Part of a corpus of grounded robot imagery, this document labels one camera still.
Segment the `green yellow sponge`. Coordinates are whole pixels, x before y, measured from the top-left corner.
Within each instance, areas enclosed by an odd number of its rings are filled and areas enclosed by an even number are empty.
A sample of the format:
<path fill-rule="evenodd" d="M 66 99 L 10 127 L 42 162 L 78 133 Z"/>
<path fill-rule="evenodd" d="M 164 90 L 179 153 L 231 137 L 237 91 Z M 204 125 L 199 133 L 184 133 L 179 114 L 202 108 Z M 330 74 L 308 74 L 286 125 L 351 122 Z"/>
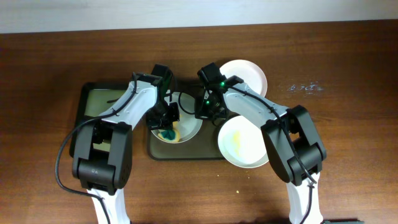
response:
<path fill-rule="evenodd" d="M 160 130 L 157 136 L 165 142 L 179 142 L 181 135 L 178 128 L 178 121 L 174 121 L 172 129 Z"/>

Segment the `white plate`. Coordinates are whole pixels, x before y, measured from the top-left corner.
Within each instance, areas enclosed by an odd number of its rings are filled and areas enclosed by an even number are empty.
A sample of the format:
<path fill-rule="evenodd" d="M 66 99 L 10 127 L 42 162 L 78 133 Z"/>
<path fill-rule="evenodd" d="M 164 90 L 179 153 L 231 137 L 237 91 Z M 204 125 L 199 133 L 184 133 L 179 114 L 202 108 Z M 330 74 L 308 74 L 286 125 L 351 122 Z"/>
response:
<path fill-rule="evenodd" d="M 269 162 L 261 130 L 243 116 L 235 116 L 222 125 L 218 147 L 234 166 L 252 169 Z"/>

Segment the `pink plate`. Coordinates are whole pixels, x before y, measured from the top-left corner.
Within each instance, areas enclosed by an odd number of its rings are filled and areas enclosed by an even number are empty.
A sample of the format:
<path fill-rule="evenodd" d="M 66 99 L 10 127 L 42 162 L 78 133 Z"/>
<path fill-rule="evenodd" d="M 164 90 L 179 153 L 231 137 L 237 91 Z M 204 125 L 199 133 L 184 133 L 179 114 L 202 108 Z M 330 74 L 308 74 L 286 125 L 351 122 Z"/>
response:
<path fill-rule="evenodd" d="M 232 60 L 220 67 L 220 72 L 226 78 L 236 75 L 242 78 L 249 87 L 261 96 L 267 93 L 267 78 L 263 70 L 248 60 Z"/>

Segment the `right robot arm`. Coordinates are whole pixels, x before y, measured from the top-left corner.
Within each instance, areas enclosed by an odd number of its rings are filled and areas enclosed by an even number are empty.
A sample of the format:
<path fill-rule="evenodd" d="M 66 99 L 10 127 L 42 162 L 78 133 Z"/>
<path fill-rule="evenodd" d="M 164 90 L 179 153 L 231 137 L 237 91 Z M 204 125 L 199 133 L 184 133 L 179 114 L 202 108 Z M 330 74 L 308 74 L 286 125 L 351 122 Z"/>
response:
<path fill-rule="evenodd" d="M 273 171 L 287 185 L 290 222 L 323 223 L 318 180 L 326 149 L 308 110 L 266 99 L 242 78 L 225 77 L 215 63 L 202 67 L 197 75 L 204 93 L 195 99 L 196 118 L 225 118 L 234 112 L 257 126 Z"/>

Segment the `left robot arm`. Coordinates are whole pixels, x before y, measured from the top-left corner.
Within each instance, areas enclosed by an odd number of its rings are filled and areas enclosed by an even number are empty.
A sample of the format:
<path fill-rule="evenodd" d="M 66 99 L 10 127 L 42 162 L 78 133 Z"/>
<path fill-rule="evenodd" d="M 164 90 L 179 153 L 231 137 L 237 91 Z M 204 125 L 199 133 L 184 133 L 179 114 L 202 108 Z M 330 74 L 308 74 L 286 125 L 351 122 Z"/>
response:
<path fill-rule="evenodd" d="M 106 111 L 78 128 L 72 174 L 93 198 L 99 223 L 130 223 L 124 187 L 132 168 L 132 131 L 142 117 L 149 129 L 171 129 L 179 119 L 167 103 L 172 71 L 156 64 L 150 74 L 133 74 L 127 90 Z"/>

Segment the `grey plate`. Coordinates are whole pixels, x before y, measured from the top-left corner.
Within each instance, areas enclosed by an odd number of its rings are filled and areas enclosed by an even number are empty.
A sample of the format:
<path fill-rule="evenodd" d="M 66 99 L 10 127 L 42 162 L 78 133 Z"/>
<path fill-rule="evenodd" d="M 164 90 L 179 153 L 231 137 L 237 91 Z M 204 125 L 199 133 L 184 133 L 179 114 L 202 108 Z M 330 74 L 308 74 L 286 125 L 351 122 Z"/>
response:
<path fill-rule="evenodd" d="M 194 97 L 186 93 L 182 93 L 181 97 L 179 97 L 179 94 L 179 92 L 174 92 L 172 94 L 172 98 L 169 96 L 165 97 L 165 101 L 168 104 L 177 103 L 179 109 L 180 118 L 178 121 L 173 122 L 173 131 L 175 133 L 175 137 L 173 139 L 165 138 L 165 135 L 168 134 L 168 131 L 164 129 L 156 129 L 151 131 L 153 136 L 166 143 L 178 144 L 190 140 L 199 132 L 203 122 L 201 119 L 196 119 L 194 114 L 188 114 L 180 108 L 179 103 L 183 106 L 185 111 L 193 112 L 195 104 Z"/>

